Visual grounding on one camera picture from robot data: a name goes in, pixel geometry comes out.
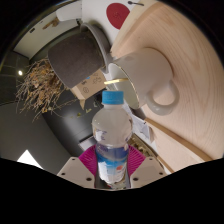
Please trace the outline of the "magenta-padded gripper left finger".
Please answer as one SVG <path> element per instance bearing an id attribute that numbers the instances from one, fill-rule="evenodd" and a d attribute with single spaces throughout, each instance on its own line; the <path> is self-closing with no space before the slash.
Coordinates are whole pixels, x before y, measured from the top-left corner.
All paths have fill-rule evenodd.
<path id="1" fill-rule="evenodd" d="M 58 176 L 84 188 L 95 188 L 97 158 L 95 147 L 91 146 L 79 157 L 70 157 Z"/>

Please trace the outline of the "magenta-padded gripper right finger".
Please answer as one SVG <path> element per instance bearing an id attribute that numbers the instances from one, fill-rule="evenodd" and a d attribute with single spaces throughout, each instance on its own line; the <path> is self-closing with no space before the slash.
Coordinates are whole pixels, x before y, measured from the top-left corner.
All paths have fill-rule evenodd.
<path id="1" fill-rule="evenodd" d="M 131 188 L 143 187 L 166 176 L 163 167 L 155 157 L 145 157 L 133 146 L 129 147 L 127 172 Z"/>

